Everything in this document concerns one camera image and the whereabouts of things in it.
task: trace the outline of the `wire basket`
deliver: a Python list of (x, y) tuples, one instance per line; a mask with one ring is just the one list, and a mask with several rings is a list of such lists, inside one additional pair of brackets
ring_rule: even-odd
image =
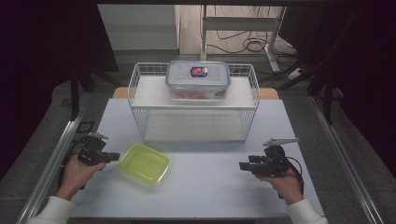
[(128, 103), (147, 142), (245, 142), (260, 102), (251, 64), (229, 63), (232, 83), (220, 102), (176, 101), (165, 76), (168, 63), (137, 63)]

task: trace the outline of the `gray floor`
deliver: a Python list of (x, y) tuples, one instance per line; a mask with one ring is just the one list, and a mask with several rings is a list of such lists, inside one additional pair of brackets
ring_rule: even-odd
[[(198, 60), (197, 55), (180, 56), (174, 53), (158, 52), (116, 52), (120, 72), (110, 74), (123, 85), (137, 62), (170, 62), (173, 60)], [(216, 56), (209, 55), (209, 61), (226, 63), (252, 63), (256, 70), (269, 72), (269, 64), (262, 56)], [(97, 76), (92, 76), (96, 89), (92, 103), (83, 121), (94, 121), (97, 126), (106, 107), (106, 100), (115, 88)], [(262, 86), (284, 82), (263, 82)], [(310, 171), (318, 197), (330, 223), (370, 223), (357, 199), (354, 190), (333, 152), (332, 145), (318, 121), (318, 116), (308, 100), (306, 86), (309, 80), (301, 82), (285, 91), (279, 91), (290, 116), (291, 125), (299, 143), (305, 162)], [(53, 102), (47, 115), (37, 127), (35, 134), (26, 145), (15, 164), (0, 183), (0, 223), (15, 223), (23, 206), (31, 194), (37, 179), (46, 165), (70, 118), (70, 88), (64, 83), (53, 92)], [(365, 186), (375, 200), (385, 223), (396, 223), (396, 182), (370, 145), (350, 123), (338, 103), (332, 105), (333, 127), (338, 132), (353, 164)], [(48, 195), (56, 190), (55, 181)], [(131, 223), (129, 220), (70, 220), (70, 223)], [(263, 220), (260, 223), (290, 223), (288, 218)]]

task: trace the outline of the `container lid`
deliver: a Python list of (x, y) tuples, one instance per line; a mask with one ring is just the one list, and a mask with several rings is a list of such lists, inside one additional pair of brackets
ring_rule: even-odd
[(167, 85), (228, 86), (230, 70), (227, 63), (174, 61), (168, 65)]
[(147, 183), (158, 183), (168, 169), (169, 158), (141, 144), (133, 145), (118, 167), (125, 173)]

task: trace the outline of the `green plastic tray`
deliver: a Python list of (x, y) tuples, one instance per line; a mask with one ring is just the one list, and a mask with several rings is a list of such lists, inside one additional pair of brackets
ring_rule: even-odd
[(123, 172), (150, 184), (157, 184), (168, 166), (168, 157), (141, 144), (133, 145), (118, 164)]

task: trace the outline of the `human hand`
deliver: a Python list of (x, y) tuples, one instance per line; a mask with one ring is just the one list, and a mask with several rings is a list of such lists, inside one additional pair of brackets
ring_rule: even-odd
[(291, 169), (282, 177), (255, 176), (261, 181), (269, 182), (280, 196), (285, 199), (287, 205), (297, 203), (304, 198), (296, 174)]
[(89, 166), (78, 160), (78, 154), (70, 156), (64, 170), (64, 179), (56, 196), (70, 201), (72, 197), (83, 187), (95, 174), (106, 167), (104, 162), (95, 166)]

